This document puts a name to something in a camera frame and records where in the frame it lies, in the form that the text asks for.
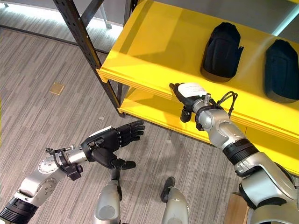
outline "small square plate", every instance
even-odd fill
[[[63,89],[64,89],[64,85],[60,83],[53,83],[50,92],[56,95],[60,95]]]

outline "yellow shelf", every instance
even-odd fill
[[[183,105],[181,103],[173,102],[142,90],[130,88],[119,110],[210,143],[207,132],[199,132],[196,129],[194,114],[190,122],[183,123],[179,119],[182,108]],[[238,126],[245,132],[246,126],[240,124]]]
[[[263,92],[265,51],[277,37],[236,24],[241,34],[237,74],[214,83],[200,73],[212,30],[225,20],[154,1],[135,8],[121,35],[98,71],[112,79],[167,100],[176,101],[169,83],[197,82],[215,100],[226,92],[239,94],[232,120],[299,144],[299,101],[273,102]],[[289,42],[297,52],[299,44]],[[223,104],[230,106],[229,100]]]
[[[182,111],[180,103],[130,88],[119,110],[210,143],[207,133],[196,129],[194,116],[190,122],[180,121],[179,116]],[[293,174],[299,175],[299,146],[297,144],[241,124],[237,125],[261,152],[265,152],[272,160]]]

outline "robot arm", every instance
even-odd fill
[[[231,96],[234,103],[237,94],[230,92],[230,96],[226,95],[216,103],[196,83],[170,84],[170,87],[184,104],[180,118],[182,122],[189,121],[191,113],[195,113],[197,129],[208,132],[211,143],[223,151],[234,165],[237,175],[244,177],[239,190],[250,208],[256,210],[266,205],[281,206],[296,202],[296,189],[288,172],[265,153],[259,152],[230,120],[233,104],[229,113],[220,106]],[[293,217],[298,219],[298,209],[295,214],[296,217]]]
[[[47,148],[50,156],[42,160],[37,169],[23,180],[13,199],[0,212],[0,221],[2,219],[5,223],[28,223],[61,179],[68,176],[74,181],[81,177],[81,164],[86,161],[97,161],[110,169],[134,168],[135,162],[119,159],[113,152],[139,140],[143,129],[143,121],[116,129],[110,126],[89,136],[79,147],[72,145],[59,150]]]

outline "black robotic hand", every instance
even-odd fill
[[[132,169],[136,167],[134,161],[118,159],[113,152],[132,141],[138,141],[144,128],[142,120],[118,128],[108,127],[89,136],[81,147],[90,162],[96,161],[109,169]]]
[[[198,99],[204,99],[205,90],[197,83],[170,83],[169,87],[172,88],[178,100],[184,104],[181,121],[184,123],[190,121],[193,105]]]

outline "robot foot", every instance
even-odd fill
[[[170,187],[174,187],[174,184],[176,183],[176,179],[174,179],[174,177],[170,176],[167,178],[165,184],[164,184],[164,188],[163,191],[160,195],[161,201],[164,203],[167,203],[168,201],[168,194],[170,192]]]

